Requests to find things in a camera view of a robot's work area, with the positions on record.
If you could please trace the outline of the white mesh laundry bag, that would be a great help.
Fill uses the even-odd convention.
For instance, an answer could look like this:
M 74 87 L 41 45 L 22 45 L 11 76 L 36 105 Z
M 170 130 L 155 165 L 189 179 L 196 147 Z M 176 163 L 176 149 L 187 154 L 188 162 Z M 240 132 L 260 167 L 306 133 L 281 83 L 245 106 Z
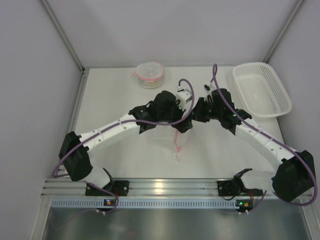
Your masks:
M 159 62 L 146 62 L 138 65 L 133 75 L 143 88 L 155 89 L 163 84 L 165 68 Z
M 168 150 L 172 156 L 179 162 L 183 147 L 186 145 L 191 130 L 185 133 L 179 132 L 171 126 L 157 126 L 151 134 L 150 140 L 153 145 Z

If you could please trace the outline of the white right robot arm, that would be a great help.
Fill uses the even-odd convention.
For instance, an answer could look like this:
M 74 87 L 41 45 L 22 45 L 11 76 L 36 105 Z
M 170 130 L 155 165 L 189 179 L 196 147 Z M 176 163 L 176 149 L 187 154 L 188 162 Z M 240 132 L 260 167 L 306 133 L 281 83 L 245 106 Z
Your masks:
M 234 136 L 247 142 L 272 166 L 271 171 L 246 168 L 233 176 L 242 190 L 272 191 L 281 200 L 292 202 L 315 186 L 313 156 L 306 150 L 295 151 L 258 126 L 243 109 L 235 109 L 227 89 L 204 86 L 206 97 L 200 97 L 192 110 L 192 118 L 206 123 L 219 121 Z

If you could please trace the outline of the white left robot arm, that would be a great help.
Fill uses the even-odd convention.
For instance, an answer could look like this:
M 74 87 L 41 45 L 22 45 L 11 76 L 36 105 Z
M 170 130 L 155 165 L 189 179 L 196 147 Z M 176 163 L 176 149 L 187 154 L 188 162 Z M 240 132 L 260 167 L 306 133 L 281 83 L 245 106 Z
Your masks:
M 154 100 L 134 107 L 110 124 L 87 133 L 69 132 L 59 152 L 67 176 L 73 182 L 85 181 L 99 192 L 111 192 L 115 181 L 106 168 L 93 165 L 94 152 L 156 126 L 171 126 L 182 134 L 187 132 L 192 128 L 194 101 L 189 90 L 181 89 L 176 94 L 163 90 Z

